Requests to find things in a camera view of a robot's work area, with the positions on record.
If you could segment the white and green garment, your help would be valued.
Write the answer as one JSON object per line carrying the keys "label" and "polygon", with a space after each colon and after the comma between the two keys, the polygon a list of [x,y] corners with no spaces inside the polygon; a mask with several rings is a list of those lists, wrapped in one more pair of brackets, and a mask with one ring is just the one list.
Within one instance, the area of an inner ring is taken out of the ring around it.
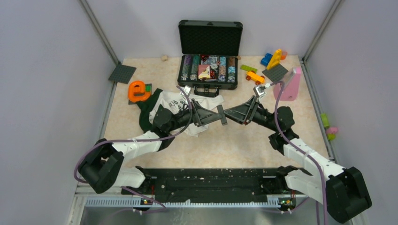
{"label": "white and green garment", "polygon": [[[196,100],[200,106],[208,110],[213,110],[224,102],[223,96],[203,97],[191,94],[189,99]],[[152,127],[152,122],[160,105],[169,109],[173,114],[177,114],[187,108],[185,98],[179,93],[161,89],[156,89],[146,101],[137,102],[136,105],[140,109],[139,126],[143,132],[150,130]]]}

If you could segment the black square frame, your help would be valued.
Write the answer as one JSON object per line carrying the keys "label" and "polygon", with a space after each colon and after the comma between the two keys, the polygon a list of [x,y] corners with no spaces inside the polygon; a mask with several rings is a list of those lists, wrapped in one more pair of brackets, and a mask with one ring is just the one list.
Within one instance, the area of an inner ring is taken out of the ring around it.
{"label": "black square frame", "polygon": [[223,106],[222,106],[222,105],[218,105],[218,106],[217,106],[217,111],[218,111],[218,113],[219,113],[220,116],[221,116],[220,121],[221,121],[222,125],[223,125],[223,126],[227,125],[228,122],[227,122],[227,118],[226,118],[225,113],[224,113],[224,108],[223,108]]}

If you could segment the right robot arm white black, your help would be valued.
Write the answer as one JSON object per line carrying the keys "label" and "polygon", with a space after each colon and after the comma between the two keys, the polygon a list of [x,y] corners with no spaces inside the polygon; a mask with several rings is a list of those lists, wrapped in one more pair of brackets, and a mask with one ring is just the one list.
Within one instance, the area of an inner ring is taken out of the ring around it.
{"label": "right robot arm white black", "polygon": [[292,126],[295,121],[288,106],[276,106],[270,113],[256,97],[224,110],[225,116],[240,124],[254,122],[274,131],[269,141],[273,149],[297,163],[280,167],[275,187],[281,193],[297,190],[324,206],[335,221],[345,223],[372,206],[365,180],[356,167],[345,168],[308,146]]}

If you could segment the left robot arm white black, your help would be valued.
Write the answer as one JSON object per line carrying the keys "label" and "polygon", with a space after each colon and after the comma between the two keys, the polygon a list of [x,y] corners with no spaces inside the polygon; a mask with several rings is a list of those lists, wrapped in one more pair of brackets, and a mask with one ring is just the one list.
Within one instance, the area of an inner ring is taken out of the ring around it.
{"label": "left robot arm white black", "polygon": [[125,164],[138,156],[167,148],[177,136],[171,134],[172,131],[181,134],[190,124],[201,127],[218,120],[225,125],[222,105],[216,109],[216,112],[208,110],[194,99],[176,114],[160,105],[149,131],[126,140],[98,140],[79,160],[75,174],[80,174],[79,182],[90,185],[97,194],[115,187],[131,187],[144,194],[150,189],[150,180],[140,169],[127,168]]}

